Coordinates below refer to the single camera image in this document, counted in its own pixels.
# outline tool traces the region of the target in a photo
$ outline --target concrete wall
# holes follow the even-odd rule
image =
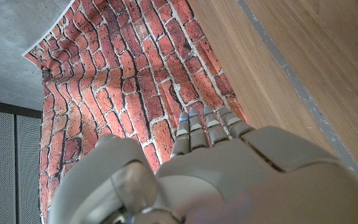
[[[70,0],[0,0],[0,102],[42,110],[39,69],[21,55],[54,25]]]

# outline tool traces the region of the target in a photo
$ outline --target gray robotic hand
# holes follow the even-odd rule
[[[182,113],[155,174],[133,139],[104,136],[62,180],[50,223],[358,223],[358,179],[338,158],[219,116],[204,107],[204,128],[194,108]]]

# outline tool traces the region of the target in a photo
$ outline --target red brick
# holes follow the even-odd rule
[[[57,76],[60,71],[60,62],[58,60],[52,59],[49,56],[49,52],[46,51],[42,54],[43,61],[41,61],[41,65],[43,65],[46,68],[49,68],[52,70],[52,76]]]
[[[48,89],[52,92],[53,97],[55,98],[55,112],[56,112],[56,114],[66,113],[67,112],[66,101],[61,96],[59,91],[57,91],[55,83],[49,84]]]
[[[98,28],[99,39],[104,39],[109,37],[109,30],[106,24],[101,24]]]
[[[63,68],[70,68],[70,64],[68,63],[68,59],[70,59],[69,54],[65,50],[58,50],[53,55],[57,60],[61,61]],[[63,69],[64,75],[70,75],[70,69]]]
[[[57,177],[49,178],[48,181],[48,204],[50,205],[52,203],[52,199],[55,196],[55,192],[57,190],[57,187],[59,186],[59,179]]]
[[[173,139],[167,121],[163,120],[153,125],[152,131],[155,136],[155,145],[161,156],[162,162],[170,160],[173,147]]]
[[[84,88],[89,86],[92,83],[93,77],[94,76],[86,73],[80,80],[80,89],[83,90]]]
[[[82,52],[88,46],[88,41],[86,40],[84,35],[80,35],[75,39],[75,44],[78,46],[78,50]]]
[[[105,89],[101,89],[96,94],[96,100],[103,114],[107,113],[107,111],[112,109],[109,95],[107,94],[107,91]]]
[[[136,90],[136,81],[135,78],[130,78],[127,80],[124,80],[124,84],[122,87],[122,91],[124,93],[130,93]]]
[[[216,80],[216,85],[218,86],[222,95],[228,95],[234,93],[233,89],[230,86],[229,80],[227,80],[226,75],[224,73],[220,76],[216,76],[215,80]]]
[[[73,161],[73,162],[66,163],[66,164],[63,166],[63,175],[62,175],[62,177],[66,176],[66,174],[68,173],[68,171],[70,171],[71,168],[73,168],[73,166],[74,166],[77,162],[78,162],[78,161]]]
[[[211,74],[218,74],[222,67],[220,66],[215,53],[212,51],[206,38],[201,39],[196,44],[196,48]]]
[[[80,106],[80,111],[82,114],[82,123],[83,124],[86,124],[93,120],[93,115],[91,114],[91,111],[86,104],[83,103]]]
[[[106,84],[107,75],[108,75],[107,70],[103,70],[96,74],[96,78],[93,79],[93,87],[92,87],[93,91],[97,90],[98,88],[100,88]]]
[[[178,126],[180,113],[183,111],[178,97],[173,89],[171,81],[159,84],[161,99],[164,102],[165,111],[168,114],[170,124],[173,128]]]
[[[82,62],[85,64],[85,76],[93,77],[96,75],[96,67],[93,64],[92,56],[89,50],[85,50],[80,54]]]
[[[58,44],[61,49],[65,49],[67,52],[70,53],[70,60],[72,63],[75,63],[80,60],[80,56],[78,54],[79,54],[79,51],[82,51],[83,49],[82,50],[78,49],[77,45],[78,46],[80,46],[80,45],[77,43],[77,41],[73,42],[69,39],[65,39],[63,41],[60,41]]]
[[[186,67],[190,73],[194,74],[201,68],[200,60],[193,56],[185,60]]]
[[[161,82],[168,77],[168,72],[165,68],[154,71],[154,79],[156,82]]]
[[[114,78],[108,81],[107,91],[109,92],[117,111],[123,109],[124,103],[122,99],[121,80],[119,78]]]
[[[178,50],[182,58],[187,58],[191,52],[191,48],[186,40],[184,33],[181,31],[178,22],[173,19],[167,23],[167,30],[171,35],[173,44]]]
[[[47,147],[50,143],[54,116],[55,116],[54,111],[44,113],[44,118],[42,119],[41,147],[40,147],[41,149]]]
[[[67,91],[67,84],[66,83],[60,85],[59,92],[62,94],[62,96],[64,97],[64,99],[65,99],[65,101],[67,103],[69,103],[71,101],[71,96]]]
[[[129,16],[128,16],[128,14],[126,12],[123,12],[117,17],[117,20],[118,20],[119,26],[121,27],[121,26],[123,26],[123,25],[128,23]]]
[[[183,102],[188,104],[192,100],[198,99],[198,94],[194,89],[193,84],[191,83],[184,83],[180,85],[179,90],[180,96],[183,99]]]
[[[102,11],[108,4],[107,0],[93,0],[98,7],[99,11]]]
[[[85,11],[85,14],[88,16],[90,21],[94,25],[100,24],[103,19],[100,16],[98,10],[93,5],[92,0],[81,0],[81,3],[82,3],[82,7]]]
[[[50,95],[44,100],[44,113],[52,110],[53,104],[54,104],[53,95]]]
[[[121,54],[125,50],[125,45],[122,41],[121,35],[117,35],[112,40],[112,46],[114,47],[114,50],[117,54]]]
[[[105,7],[103,11],[101,11],[101,14],[107,22],[110,39],[113,39],[120,33],[117,15],[110,7]]]
[[[230,110],[237,116],[239,117],[241,120],[249,123],[246,114],[244,113],[244,111],[241,108],[241,105],[239,103],[239,101],[237,100],[235,95],[231,95],[227,98],[227,103],[230,106]]]
[[[162,28],[160,19],[158,18],[157,13],[155,13],[154,9],[147,11],[144,16],[146,17],[147,21],[149,22],[151,32],[153,33],[154,37],[158,39],[163,33],[164,29]]]
[[[203,31],[201,30],[200,25],[197,21],[193,20],[185,25],[185,29],[190,39],[193,42],[199,40],[202,36],[204,36]]]
[[[73,70],[71,69],[71,65],[70,63],[68,62],[68,57],[67,57],[67,60],[65,60],[65,62],[63,63],[62,65],[62,69],[63,69],[63,74],[64,74],[64,77],[67,77],[67,79],[65,81],[62,81],[60,83],[65,83],[67,82],[67,80],[72,77],[74,74],[73,74]]]
[[[151,0],[142,0],[140,2],[140,7],[142,8],[143,12],[146,12],[152,8],[152,2]]]
[[[73,67],[73,71],[75,77],[82,77],[85,73],[84,67],[80,63]]]
[[[77,104],[81,102],[80,89],[78,88],[78,82],[81,79],[81,77],[82,76],[71,78],[67,85],[68,92],[70,93],[73,101]]]
[[[163,115],[161,101],[159,96],[153,96],[144,100],[145,107],[147,109],[147,117],[149,121],[154,118],[158,118]]]
[[[49,51],[54,51],[58,49],[57,43],[56,43],[56,39],[55,38],[51,38],[48,40],[49,43]]]
[[[145,68],[148,65],[146,56],[144,54],[140,54],[137,58],[135,58],[135,64],[137,70]]]
[[[173,52],[173,46],[171,40],[167,35],[163,36],[158,40],[158,45],[160,46],[162,55],[167,56],[169,53]]]
[[[52,136],[52,147],[49,155],[49,176],[57,174],[60,170],[60,158],[62,157],[63,137],[65,132],[60,131]]]
[[[62,32],[60,32],[60,28],[58,25],[55,25],[55,27],[52,29],[53,34],[55,34],[56,39],[62,38]]]
[[[81,28],[83,27],[88,21],[85,19],[84,14],[82,14],[81,11],[77,11],[76,13],[74,13],[74,18],[73,18],[73,22],[74,24],[77,26],[77,28]]]
[[[161,8],[163,5],[167,3],[166,0],[153,0],[153,2],[157,9]]]
[[[65,155],[64,160],[67,161],[73,158],[74,155],[78,155],[81,147],[81,139],[74,138],[71,140],[67,140],[65,144]]]
[[[99,48],[98,32],[93,27],[92,23],[87,22],[81,29],[84,32],[86,39],[88,40],[89,49],[91,52],[95,52]]]
[[[81,156],[85,156],[94,148],[96,142],[98,142],[95,122],[90,122],[83,126],[82,136]]]
[[[143,70],[138,74],[138,81],[140,86],[140,92],[142,93],[143,98],[149,98],[157,94],[155,89],[154,81],[152,74],[149,69]]]
[[[117,55],[114,53],[114,50],[112,49],[110,39],[109,38],[102,39],[100,40],[100,43],[102,45],[104,58],[106,59],[110,68],[118,67],[119,66],[118,58]]]
[[[121,114],[121,122],[127,134],[131,135],[134,132],[134,129],[126,111]]]
[[[186,0],[172,0],[172,4],[182,24],[187,23],[193,18],[193,13]]]
[[[169,19],[171,19],[172,18],[171,7],[169,5],[162,7],[160,9],[160,16],[164,22],[167,22]]]
[[[96,68],[99,70],[102,69],[104,66],[106,66],[106,62],[104,61],[104,57],[100,51],[97,51],[93,55],[94,63],[96,64]]]
[[[67,115],[56,116],[55,121],[53,122],[52,133],[55,134],[58,131],[63,130],[63,128],[66,127],[66,123],[67,123]]]
[[[154,145],[149,144],[148,146],[143,148],[143,151],[153,172],[157,171],[157,169],[160,167],[160,162],[158,161],[158,157],[155,153]]]
[[[44,51],[41,50],[40,45],[34,47],[29,53],[34,56],[36,59],[39,59]]]
[[[106,119],[108,121],[108,123],[110,124],[110,128],[113,134],[115,134],[116,136],[119,136],[121,138],[125,137],[124,131],[122,130],[122,127],[118,121],[118,117],[115,114],[114,111],[108,113],[106,115]]]
[[[48,90],[44,81],[42,81],[42,87],[44,88],[44,96],[51,95],[52,93]]]
[[[81,112],[79,107],[76,104],[72,103],[70,105],[70,111],[68,116],[66,138],[71,138],[73,136],[76,136],[80,132],[81,132]]]
[[[218,96],[218,94],[216,94],[214,86],[212,86],[211,80],[209,80],[208,76],[205,74],[204,71],[195,74],[193,76],[193,81],[207,105],[214,109],[223,106],[223,100]]]
[[[35,66],[41,67],[41,63],[38,61],[38,59],[30,53],[27,53],[24,57],[29,59]]]
[[[111,130],[108,126],[104,127],[103,129],[99,130],[98,136],[99,138],[104,136],[105,134],[111,134]]]
[[[147,27],[142,19],[137,21],[134,26],[137,35],[140,37],[141,40],[144,40],[149,35],[149,30],[147,30]]]
[[[175,82],[186,83],[189,82],[189,75],[184,66],[181,64],[178,55],[174,52],[166,57],[168,68],[171,71]]]
[[[140,103],[140,98],[138,93],[134,93],[125,97],[125,100],[128,105],[128,114],[132,121],[132,124],[136,124],[134,129],[138,134],[140,141],[146,142],[149,140],[149,129],[147,128],[147,123],[145,119],[145,114],[142,109],[142,104]]]
[[[59,86],[59,87],[58,87],[59,93],[62,95],[62,97],[65,99],[66,102],[67,102],[67,100],[66,100],[66,96],[64,95],[65,93],[62,93],[62,92],[60,91],[60,86],[62,86],[63,84],[65,84],[70,78],[71,78],[70,74],[64,73],[61,78],[59,78],[58,80],[54,81],[54,82],[56,83],[56,86]]]
[[[40,173],[43,173],[45,170],[47,170],[48,154],[49,154],[49,148],[46,148],[40,152]]]
[[[135,75],[135,65],[128,51],[124,52],[119,57],[119,59],[122,64],[122,68],[124,69],[123,77],[124,78],[133,77]]]
[[[47,51],[49,48],[49,45],[45,39],[42,39],[38,46],[43,50],[43,52]]]
[[[128,49],[132,52],[134,56],[138,56],[140,53],[142,53],[142,48],[140,47],[139,42],[136,39],[134,30],[130,24],[127,24],[122,27],[121,34],[128,44]]]
[[[67,22],[67,19],[66,19],[66,15],[67,15],[67,12],[66,14],[59,20],[58,24],[61,26],[61,27],[65,27],[66,25],[66,22]]]
[[[113,78],[121,77],[122,70],[120,68],[110,70],[109,72],[109,80]]]
[[[66,12],[66,17],[73,18],[74,13],[71,9],[68,9]],[[68,25],[65,29],[66,36],[70,38],[71,40],[75,40],[78,35],[81,34],[81,32],[74,26],[74,23],[72,20],[68,20]]]
[[[95,121],[99,124],[99,127],[102,127],[106,124],[106,121],[104,120],[104,117],[102,113],[100,112],[100,109],[94,99],[94,96],[92,94],[91,87],[87,87],[82,91],[83,99],[85,100],[86,105],[90,108],[93,117],[95,118]]]
[[[143,42],[143,48],[153,70],[157,70],[164,66],[154,43],[150,39],[147,39],[145,42]]]
[[[116,13],[121,12],[122,10],[125,9],[125,6],[123,5],[121,0],[108,0],[108,1]]]
[[[136,22],[142,17],[139,8],[137,7],[136,0],[125,0],[125,5],[131,15],[132,22]]]
[[[73,8],[74,11],[76,11],[79,8],[80,4],[81,4],[80,0],[75,0],[71,5],[71,7]]]
[[[46,223],[46,219],[48,216],[47,209],[48,209],[48,176],[46,174],[42,174],[40,176],[40,202],[42,208],[42,215],[44,217],[44,223]]]

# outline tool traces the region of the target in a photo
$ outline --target wooden floor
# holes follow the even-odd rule
[[[279,126],[335,154],[237,1],[189,3],[251,125]],[[358,163],[358,1],[246,3]]]

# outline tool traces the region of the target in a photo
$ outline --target brick wall backdrop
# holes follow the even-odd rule
[[[52,71],[43,81],[44,223],[60,179],[101,135],[139,141],[157,170],[182,111],[227,106],[245,119],[185,0],[76,0],[25,57]]]

